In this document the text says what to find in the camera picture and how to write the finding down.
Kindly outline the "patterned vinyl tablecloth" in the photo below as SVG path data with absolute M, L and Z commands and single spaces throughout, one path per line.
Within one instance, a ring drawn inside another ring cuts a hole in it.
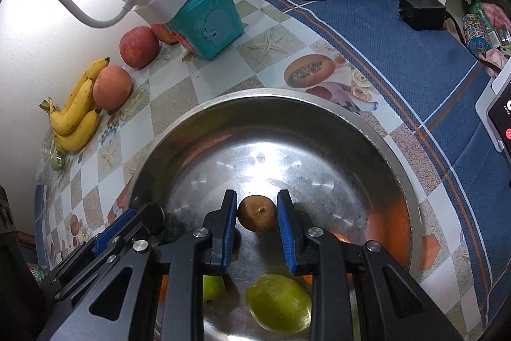
M 35 239 L 40 263 L 55 267 L 81 243 L 104 230 L 124 211 L 119 201 L 141 159 L 170 124 L 194 105 L 226 93 L 258 87 L 286 87 L 286 67 L 305 55 L 333 61 L 321 82 L 340 105 L 349 105 L 395 151 L 380 129 L 376 113 L 383 96 L 329 42 L 265 0 L 234 0 L 245 28 L 241 38 L 214 60 L 204 60 L 173 45 L 140 71 L 132 71 L 133 92 L 112 115 L 103 115 L 95 134 L 79 153 L 68 156 L 60 175 L 43 180 L 45 197 L 35 206 Z M 411 177 L 416 192 L 416 182 Z M 421 218 L 423 212 L 419 200 Z M 426 251 L 419 276 L 442 248 Z

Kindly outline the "smartphone on stand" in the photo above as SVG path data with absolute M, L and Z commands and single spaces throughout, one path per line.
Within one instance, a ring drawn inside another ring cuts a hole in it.
M 510 162 L 510 60 L 477 99 L 476 112 L 495 150 Z

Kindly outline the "blue cloth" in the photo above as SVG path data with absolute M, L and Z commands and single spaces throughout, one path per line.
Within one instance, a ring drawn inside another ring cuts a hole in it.
M 416 182 L 441 252 L 423 287 L 475 340 L 510 292 L 510 168 L 476 111 L 489 82 L 446 30 L 417 32 L 398 0 L 265 0 L 329 42 L 383 96 L 380 129 Z

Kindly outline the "orange top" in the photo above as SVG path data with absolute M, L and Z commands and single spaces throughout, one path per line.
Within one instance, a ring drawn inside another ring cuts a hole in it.
M 408 268 L 410 258 L 410 221 L 403 199 L 383 213 L 371 211 L 367 216 L 366 237 L 380 242 L 394 259 Z

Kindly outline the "green mango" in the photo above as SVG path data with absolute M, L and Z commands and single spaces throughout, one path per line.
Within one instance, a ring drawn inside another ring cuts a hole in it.
M 312 301 L 295 280 L 280 274 L 260 277 L 245 292 L 245 303 L 254 320 L 265 330 L 298 333 L 312 319 Z
M 203 304 L 211 305 L 224 299 L 226 288 L 222 276 L 203 276 Z

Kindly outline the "brown kiwi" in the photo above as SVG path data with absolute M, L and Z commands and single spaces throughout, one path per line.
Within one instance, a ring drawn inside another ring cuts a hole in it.
M 237 217 L 245 229 L 255 233 L 266 232 L 276 224 L 275 204 L 260 195 L 245 197 L 238 206 Z

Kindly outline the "red apple right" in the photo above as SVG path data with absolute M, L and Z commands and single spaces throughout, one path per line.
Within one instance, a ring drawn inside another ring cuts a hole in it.
M 154 34 L 154 36 L 158 38 L 161 43 L 168 45 L 174 45 L 178 43 L 178 40 L 164 24 L 151 24 L 150 29 L 152 34 Z

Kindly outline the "clear bag green fruit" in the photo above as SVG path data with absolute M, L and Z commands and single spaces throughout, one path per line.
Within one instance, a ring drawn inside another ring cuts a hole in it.
M 67 159 L 68 153 L 56 142 L 53 135 L 45 138 L 38 170 L 40 179 L 50 180 L 60 175 L 67 164 Z

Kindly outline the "yellow banana bunch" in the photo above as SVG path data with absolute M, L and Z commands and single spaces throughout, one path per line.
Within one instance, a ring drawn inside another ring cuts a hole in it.
M 109 63 L 109 57 L 91 63 L 76 82 L 62 110 L 50 97 L 39 105 L 49 115 L 56 143 L 66 152 L 79 151 L 95 133 L 101 110 L 95 104 L 93 90 L 101 70 Z

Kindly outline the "red apple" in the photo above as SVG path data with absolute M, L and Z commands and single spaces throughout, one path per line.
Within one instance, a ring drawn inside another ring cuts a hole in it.
M 174 45 L 178 43 L 178 40 L 164 24 L 151 24 L 150 29 L 152 34 L 154 34 L 154 36 L 158 38 L 161 43 L 168 45 Z
M 150 64 L 159 53 L 158 38 L 146 26 L 126 32 L 119 41 L 119 54 L 125 64 L 141 69 Z
M 133 86 L 132 77 L 120 66 L 107 66 L 99 73 L 93 88 L 95 103 L 108 111 L 121 107 Z

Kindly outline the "red apple front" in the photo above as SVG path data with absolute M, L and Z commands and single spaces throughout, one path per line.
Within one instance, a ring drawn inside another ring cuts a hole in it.
M 95 103 L 108 111 L 121 107 L 133 86 L 132 77 L 120 66 L 107 66 L 99 73 L 93 88 Z

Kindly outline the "black power adapter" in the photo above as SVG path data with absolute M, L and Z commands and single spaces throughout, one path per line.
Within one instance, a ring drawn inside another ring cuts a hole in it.
M 399 0 L 398 17 L 416 31 L 440 30 L 446 8 L 438 0 Z

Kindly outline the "red apple middle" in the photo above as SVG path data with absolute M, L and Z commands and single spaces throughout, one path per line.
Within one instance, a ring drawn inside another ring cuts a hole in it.
M 150 64 L 159 53 L 158 38 L 146 26 L 126 32 L 119 41 L 119 54 L 125 64 L 141 69 Z

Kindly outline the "large steel bowl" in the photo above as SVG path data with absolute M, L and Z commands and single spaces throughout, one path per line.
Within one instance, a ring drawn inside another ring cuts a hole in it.
M 410 221 L 409 273 L 421 257 L 419 201 L 389 144 L 361 117 L 306 93 L 254 89 L 204 102 L 174 121 L 144 156 L 131 207 L 165 213 L 162 240 L 203 223 L 228 190 L 275 201 L 287 190 L 314 226 L 363 245 L 367 216 L 400 199 Z

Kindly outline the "teal toy box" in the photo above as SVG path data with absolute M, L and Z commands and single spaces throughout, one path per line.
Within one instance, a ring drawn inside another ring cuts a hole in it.
M 233 0 L 188 0 L 165 26 L 188 51 L 206 60 L 244 31 Z

